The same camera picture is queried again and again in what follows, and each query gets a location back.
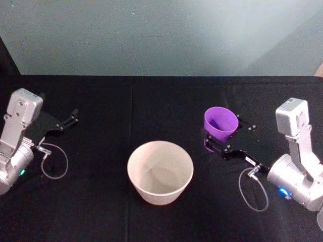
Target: gray wall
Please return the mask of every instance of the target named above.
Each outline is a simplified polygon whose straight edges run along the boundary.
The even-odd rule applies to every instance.
[[[313,75],[322,0],[1,0],[22,74]]]

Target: black table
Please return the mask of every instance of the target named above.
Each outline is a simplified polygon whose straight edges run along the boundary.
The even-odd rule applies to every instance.
[[[200,137],[204,112],[211,106],[229,108],[257,124],[267,143],[257,158],[271,165],[277,154],[288,152],[285,137],[277,132],[275,110],[297,97],[308,101],[313,149],[322,159],[322,79],[6,77],[0,79],[0,114],[20,87],[46,93],[42,110],[59,119],[77,107],[80,122],[63,137],[48,139],[69,157],[63,179],[41,175],[41,157],[36,156],[0,198],[0,241],[323,240],[316,213],[285,200],[261,175],[270,206],[263,213],[250,210],[238,190],[239,174],[248,164],[208,153]],[[161,207],[142,200],[126,172],[131,152],[152,140],[180,145],[194,163],[187,189]],[[59,174],[64,160],[52,158],[47,165],[57,166]],[[264,206],[254,181],[243,183],[251,187],[246,191],[250,202]]]

